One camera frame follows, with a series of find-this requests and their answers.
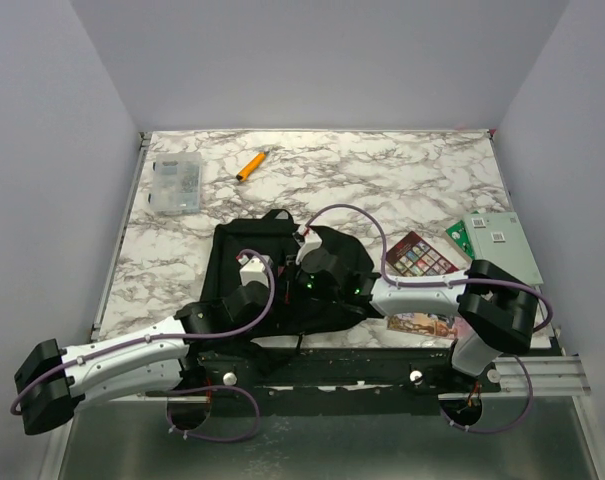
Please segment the black student backpack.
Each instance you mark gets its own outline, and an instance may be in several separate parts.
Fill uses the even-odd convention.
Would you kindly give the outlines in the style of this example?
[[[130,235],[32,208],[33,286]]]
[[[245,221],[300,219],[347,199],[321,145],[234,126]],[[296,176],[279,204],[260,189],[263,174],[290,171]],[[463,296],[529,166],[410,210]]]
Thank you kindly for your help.
[[[332,330],[325,322],[336,311],[334,307],[323,306],[316,301],[308,306],[304,301],[289,303],[288,292],[295,275],[295,259],[299,249],[293,234],[298,228],[298,224],[286,210],[271,210],[258,219],[235,219],[215,228],[200,295],[201,301],[212,304],[215,313],[211,320],[202,320],[201,326],[212,333],[244,326],[223,325],[221,321],[222,299],[241,285],[237,256],[244,249],[271,258],[275,290],[267,290],[267,300],[271,299],[273,304],[270,312],[257,326],[230,338],[204,341],[201,344],[202,351],[249,346],[256,344],[258,338],[337,332],[350,329],[361,322],[338,322],[337,328]],[[326,226],[316,226],[314,230],[322,239],[320,248],[339,256],[349,269],[375,273],[371,257],[357,238]]]

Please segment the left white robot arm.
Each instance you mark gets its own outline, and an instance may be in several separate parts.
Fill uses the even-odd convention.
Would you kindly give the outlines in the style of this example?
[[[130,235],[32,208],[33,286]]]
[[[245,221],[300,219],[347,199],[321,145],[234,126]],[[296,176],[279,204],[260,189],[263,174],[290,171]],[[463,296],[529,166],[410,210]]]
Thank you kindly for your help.
[[[66,424],[81,407],[128,395],[210,396],[217,387],[200,354],[256,327],[273,301],[270,281],[251,281],[119,338],[68,347],[43,341],[14,375],[10,412],[35,436]]]

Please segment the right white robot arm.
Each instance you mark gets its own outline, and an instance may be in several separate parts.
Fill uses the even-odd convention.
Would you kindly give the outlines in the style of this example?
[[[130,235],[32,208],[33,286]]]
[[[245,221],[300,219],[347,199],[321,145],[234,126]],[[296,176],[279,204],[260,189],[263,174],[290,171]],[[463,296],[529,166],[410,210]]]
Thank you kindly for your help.
[[[403,279],[349,269],[338,256],[318,248],[299,255],[296,267],[304,304],[316,301],[336,309],[325,322],[332,330],[338,322],[409,313],[464,319],[470,331],[454,342],[441,370],[453,391],[475,384],[498,356],[530,350],[536,290],[487,260],[441,277]]]

